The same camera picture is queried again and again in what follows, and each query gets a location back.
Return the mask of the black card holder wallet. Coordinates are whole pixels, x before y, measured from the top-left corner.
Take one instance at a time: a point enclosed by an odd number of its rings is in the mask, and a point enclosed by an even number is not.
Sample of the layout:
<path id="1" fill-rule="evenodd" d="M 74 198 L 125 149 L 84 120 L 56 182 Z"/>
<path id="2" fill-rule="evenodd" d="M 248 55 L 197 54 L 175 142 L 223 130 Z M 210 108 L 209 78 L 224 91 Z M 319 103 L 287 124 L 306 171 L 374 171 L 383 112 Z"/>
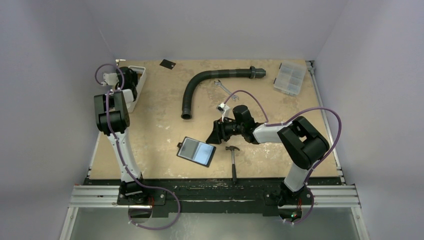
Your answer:
<path id="1" fill-rule="evenodd" d="M 205 142 L 185 137 L 177 144 L 177 156 L 190 162 L 209 167 L 214 157 L 216 147 Z"/>

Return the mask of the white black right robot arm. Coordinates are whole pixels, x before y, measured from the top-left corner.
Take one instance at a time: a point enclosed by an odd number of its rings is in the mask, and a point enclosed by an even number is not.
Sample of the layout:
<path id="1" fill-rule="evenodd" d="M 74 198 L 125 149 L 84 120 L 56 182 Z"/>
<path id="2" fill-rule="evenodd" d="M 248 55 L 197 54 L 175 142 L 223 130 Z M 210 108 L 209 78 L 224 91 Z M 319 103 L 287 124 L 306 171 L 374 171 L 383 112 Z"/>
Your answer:
<path id="1" fill-rule="evenodd" d="M 280 205 L 294 203 L 300 198 L 313 165 L 330 150 L 328 141 L 303 116 L 297 116 L 288 123 L 272 125 L 256 122 L 246 105 L 237 105 L 232 113 L 233 118 L 225 116 L 213 122 L 206 143 L 220 145 L 232 136 L 241 135 L 247 143 L 254 145 L 282 144 L 292 165 L 281 184 L 278 200 Z"/>

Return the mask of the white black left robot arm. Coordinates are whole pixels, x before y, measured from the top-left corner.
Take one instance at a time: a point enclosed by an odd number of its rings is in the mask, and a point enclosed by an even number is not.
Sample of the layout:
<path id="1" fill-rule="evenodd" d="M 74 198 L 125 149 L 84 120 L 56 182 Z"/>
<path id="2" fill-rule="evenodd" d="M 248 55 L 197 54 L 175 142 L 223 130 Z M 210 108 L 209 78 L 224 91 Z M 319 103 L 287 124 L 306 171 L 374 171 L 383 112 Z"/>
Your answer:
<path id="1" fill-rule="evenodd" d="M 98 72 L 105 66 L 112 65 L 100 65 L 94 75 L 98 84 L 111 86 L 107 93 L 93 98 L 96 126 L 107 137 L 115 153 L 120 169 L 120 197 L 142 205 L 148 201 L 149 191 L 140 185 L 143 175 L 136 164 L 130 144 L 130 116 L 127 107 L 138 96 L 138 73 L 128 67 L 117 66 L 115 73 L 106 73 L 103 81 L 99 81 Z"/>

